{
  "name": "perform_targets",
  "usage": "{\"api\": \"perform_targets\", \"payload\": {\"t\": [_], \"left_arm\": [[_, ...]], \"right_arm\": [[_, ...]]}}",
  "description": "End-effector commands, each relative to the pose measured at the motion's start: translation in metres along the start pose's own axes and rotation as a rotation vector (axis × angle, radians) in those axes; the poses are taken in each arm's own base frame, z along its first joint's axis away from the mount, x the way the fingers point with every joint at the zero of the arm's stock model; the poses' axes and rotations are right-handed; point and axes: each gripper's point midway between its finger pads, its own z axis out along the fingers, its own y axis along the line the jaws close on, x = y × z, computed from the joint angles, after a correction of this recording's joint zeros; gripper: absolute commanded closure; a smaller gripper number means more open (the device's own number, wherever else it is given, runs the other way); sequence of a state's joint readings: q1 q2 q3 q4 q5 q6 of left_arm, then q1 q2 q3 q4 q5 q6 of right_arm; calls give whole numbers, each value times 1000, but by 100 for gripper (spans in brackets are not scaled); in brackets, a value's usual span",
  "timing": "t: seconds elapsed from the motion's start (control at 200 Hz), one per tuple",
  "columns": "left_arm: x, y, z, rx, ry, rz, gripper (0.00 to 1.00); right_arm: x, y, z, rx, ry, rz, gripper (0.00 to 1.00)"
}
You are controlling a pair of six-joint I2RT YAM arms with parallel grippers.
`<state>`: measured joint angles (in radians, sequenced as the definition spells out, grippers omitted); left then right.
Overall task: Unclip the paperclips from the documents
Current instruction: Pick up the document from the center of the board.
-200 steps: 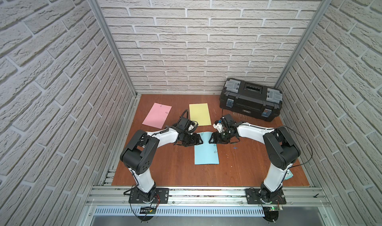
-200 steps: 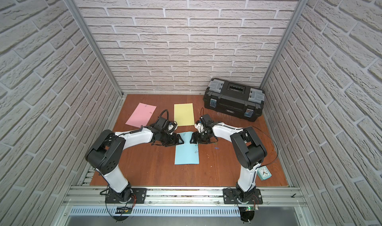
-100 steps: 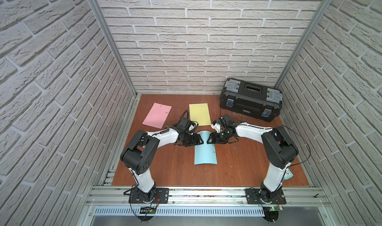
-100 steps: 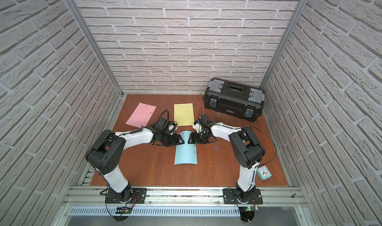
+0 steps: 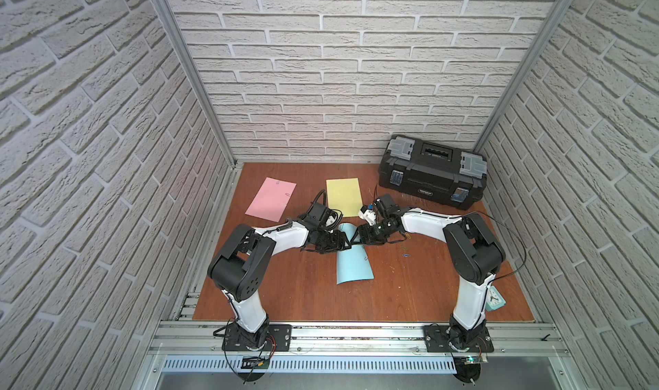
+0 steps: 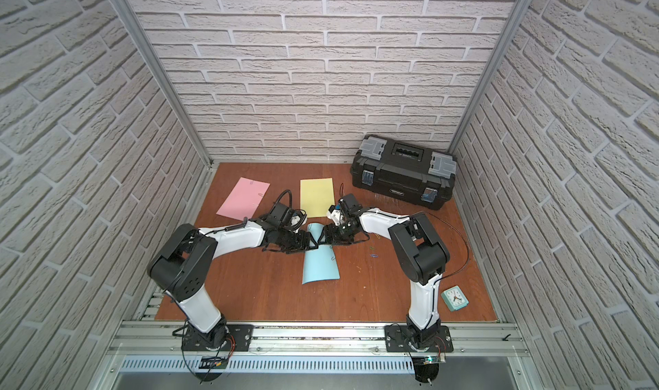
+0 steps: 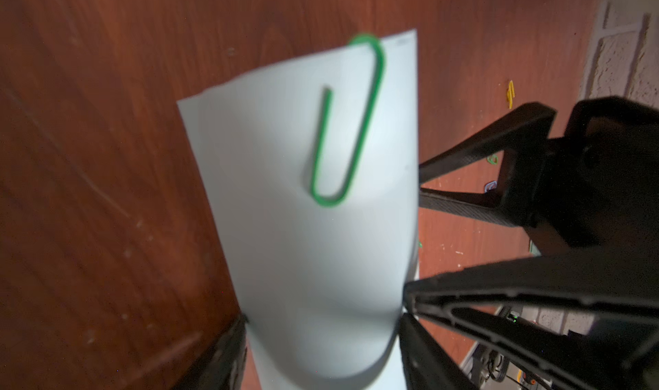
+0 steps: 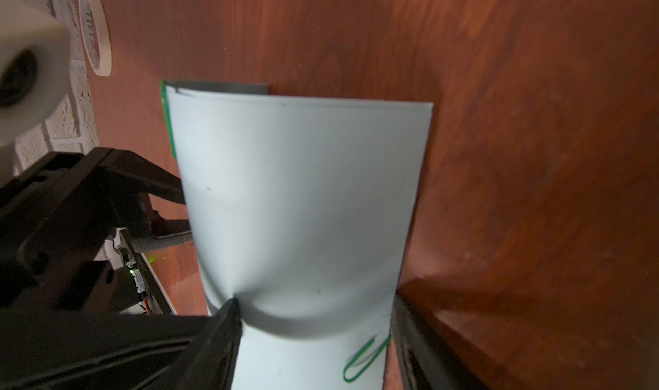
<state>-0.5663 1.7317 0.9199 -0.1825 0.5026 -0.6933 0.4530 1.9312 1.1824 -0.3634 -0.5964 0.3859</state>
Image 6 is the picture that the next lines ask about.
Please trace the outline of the light blue paper sheet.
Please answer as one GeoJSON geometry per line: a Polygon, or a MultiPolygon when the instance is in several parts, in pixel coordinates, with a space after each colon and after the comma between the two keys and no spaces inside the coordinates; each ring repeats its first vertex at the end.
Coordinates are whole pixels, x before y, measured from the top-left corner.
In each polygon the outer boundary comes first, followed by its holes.
{"type": "Polygon", "coordinates": [[[311,223],[307,230],[319,245],[317,249],[305,252],[302,284],[317,281],[339,280],[340,273],[336,263],[336,255],[330,244],[322,244],[319,239],[324,230],[324,225],[311,223]]]}

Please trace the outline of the yellow paper sheet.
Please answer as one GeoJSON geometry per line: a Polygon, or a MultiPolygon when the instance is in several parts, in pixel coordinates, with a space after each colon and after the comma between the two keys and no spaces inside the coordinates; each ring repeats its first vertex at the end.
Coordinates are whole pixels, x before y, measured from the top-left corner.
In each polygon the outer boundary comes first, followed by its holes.
{"type": "Polygon", "coordinates": [[[334,205],[334,186],[331,178],[300,181],[300,208],[307,213],[308,218],[325,218],[334,205]]]}

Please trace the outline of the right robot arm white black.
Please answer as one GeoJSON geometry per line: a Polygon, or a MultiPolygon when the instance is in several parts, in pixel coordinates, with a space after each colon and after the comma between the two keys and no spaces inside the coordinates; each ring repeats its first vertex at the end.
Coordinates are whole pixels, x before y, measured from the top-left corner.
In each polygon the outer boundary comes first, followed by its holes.
{"type": "Polygon", "coordinates": [[[416,349],[431,345],[441,327],[439,285],[451,256],[427,215],[397,215],[364,208],[353,194],[347,194],[328,208],[326,216],[332,223],[323,230],[322,244],[355,244],[360,233],[391,241],[398,263],[410,281],[408,340],[416,349]]]}

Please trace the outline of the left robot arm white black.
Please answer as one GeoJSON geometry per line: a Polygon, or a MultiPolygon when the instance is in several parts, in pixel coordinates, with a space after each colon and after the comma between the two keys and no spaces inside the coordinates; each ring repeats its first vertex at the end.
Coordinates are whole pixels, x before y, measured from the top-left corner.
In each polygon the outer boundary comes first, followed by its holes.
{"type": "Polygon", "coordinates": [[[185,326],[173,332],[181,339],[184,352],[229,352],[236,345],[226,316],[206,288],[216,262],[242,250],[295,254],[316,249],[316,237],[302,228],[306,221],[307,213],[293,207],[293,193],[286,189],[257,218],[216,228],[183,224],[173,232],[147,265],[146,273],[185,316],[185,326]]]}

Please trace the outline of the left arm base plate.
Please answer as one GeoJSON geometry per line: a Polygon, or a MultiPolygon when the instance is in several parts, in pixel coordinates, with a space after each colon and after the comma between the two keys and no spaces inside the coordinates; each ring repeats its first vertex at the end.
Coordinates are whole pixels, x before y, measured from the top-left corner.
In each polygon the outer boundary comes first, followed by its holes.
{"type": "Polygon", "coordinates": [[[219,325],[208,333],[202,333],[189,325],[182,339],[184,352],[218,351],[247,352],[252,342],[255,326],[252,324],[219,325]]]}

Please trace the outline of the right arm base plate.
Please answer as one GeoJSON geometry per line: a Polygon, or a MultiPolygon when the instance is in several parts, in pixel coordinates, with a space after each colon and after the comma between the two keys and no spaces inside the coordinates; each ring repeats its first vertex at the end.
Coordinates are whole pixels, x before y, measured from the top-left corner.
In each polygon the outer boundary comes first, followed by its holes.
{"type": "Polygon", "coordinates": [[[392,323],[384,326],[384,343],[389,353],[452,353],[451,333],[446,325],[435,324],[418,330],[414,325],[392,323]]]}

